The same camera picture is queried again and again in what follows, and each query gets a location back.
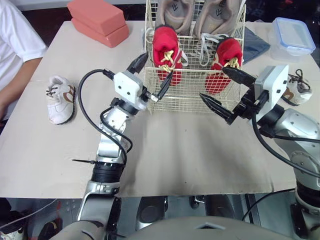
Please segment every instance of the white wire basket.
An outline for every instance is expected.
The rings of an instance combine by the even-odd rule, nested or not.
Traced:
[[[190,30],[191,33],[193,32],[196,20],[200,15],[204,2],[204,0],[195,0],[193,20]],[[146,0],[145,33],[149,28],[155,29],[157,8],[157,0]],[[231,37],[235,38],[240,43],[242,52],[244,49],[245,17],[246,5],[243,6],[236,21],[235,30],[231,35]],[[208,85],[206,86],[206,79],[208,75],[214,75],[215,81],[219,81],[220,79],[226,81],[226,75],[224,75],[222,71],[210,70],[216,53],[217,43],[213,41],[206,41],[210,55],[209,59],[205,59],[204,61],[206,62],[208,60],[209,64],[207,66],[201,66],[199,54],[195,54],[197,52],[196,49],[199,49],[201,46],[201,41],[192,36],[178,36],[178,40],[180,48],[188,57],[188,66],[184,67],[183,69],[174,70],[177,75],[181,74],[181,82],[179,84],[170,86],[163,99],[158,103],[150,101],[148,104],[148,109],[151,112],[168,111],[211,113],[212,111],[205,105],[199,96],[199,93],[203,93],[219,100],[225,108],[233,110],[241,98],[239,84],[231,80],[223,91],[219,91],[218,88],[221,88],[221,86],[218,85],[210,85],[209,91]],[[144,69],[144,84],[151,93],[155,93],[160,90],[160,85],[162,83],[161,79],[163,80],[163,77],[160,76],[160,68],[155,67],[153,62],[152,41],[153,34],[145,34],[144,47],[145,51],[147,51],[149,54],[149,59]]]

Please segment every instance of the person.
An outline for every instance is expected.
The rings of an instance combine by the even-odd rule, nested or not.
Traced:
[[[46,50],[23,14],[0,0],[0,134]]]

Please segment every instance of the pink foam block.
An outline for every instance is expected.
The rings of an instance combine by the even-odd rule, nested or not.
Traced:
[[[89,38],[97,40],[98,42],[107,45],[110,48],[114,48],[129,36],[129,28],[127,25],[124,25],[113,31],[109,35],[104,36],[75,18],[72,18],[71,21],[75,29],[77,29],[80,33],[88,36]]]
[[[126,24],[124,12],[104,0],[74,0],[67,7],[73,18],[104,36]]]

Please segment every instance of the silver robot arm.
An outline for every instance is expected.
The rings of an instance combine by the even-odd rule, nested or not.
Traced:
[[[117,236],[117,222],[121,210],[121,199],[115,195],[120,189],[120,177],[127,163],[127,152],[132,148],[131,140],[124,135],[130,121],[139,111],[147,107],[147,101],[158,102],[167,92],[173,74],[170,73],[160,86],[158,93],[150,93],[142,80],[134,75],[147,62],[148,54],[137,57],[124,72],[114,74],[109,70],[97,69],[87,73],[78,88],[79,106],[90,124],[101,133],[92,177],[88,181],[77,216],[77,221],[65,227],[52,240],[102,240],[107,234]],[[95,73],[103,73],[113,80],[114,89],[120,95],[114,98],[111,107],[100,115],[97,126],[87,115],[82,103],[82,86]]]
[[[261,135],[273,138],[287,153],[289,160],[285,160],[294,167],[297,183],[296,204],[290,206],[295,233],[301,238],[320,239],[320,124],[277,104],[287,87],[288,66],[269,66],[257,79],[239,69],[225,67],[222,70],[235,82],[246,85],[248,91],[232,112],[213,97],[201,93],[202,100],[229,125],[238,116],[254,119],[252,123],[257,130],[260,126],[255,132],[258,139],[261,138],[259,141],[264,142]]]
[[[287,109],[274,126],[277,136],[320,139],[320,125],[314,119]],[[290,161],[320,174],[320,143],[274,138]],[[320,239],[320,178],[294,168],[295,198],[291,206],[295,231],[301,237]]]

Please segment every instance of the beige table surface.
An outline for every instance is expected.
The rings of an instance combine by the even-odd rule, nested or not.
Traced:
[[[143,21],[128,21],[130,36],[108,48],[64,22],[27,85],[0,137],[0,197],[82,198],[92,165],[71,159],[95,159],[100,134],[83,117],[64,125],[47,119],[45,89],[52,75],[76,86],[90,70],[123,71],[143,52]],[[248,23],[266,39],[270,24]],[[266,65],[283,64],[263,56],[244,65],[259,74]],[[319,68],[311,56],[290,64],[301,68],[314,95],[299,111],[320,118]],[[85,107],[96,123],[113,97],[113,83],[96,74],[85,85]],[[134,143],[121,177],[120,196],[196,195],[271,192],[295,186],[293,169],[271,156],[242,119],[228,126],[215,114],[140,112],[127,134]],[[283,151],[267,140],[278,152]]]

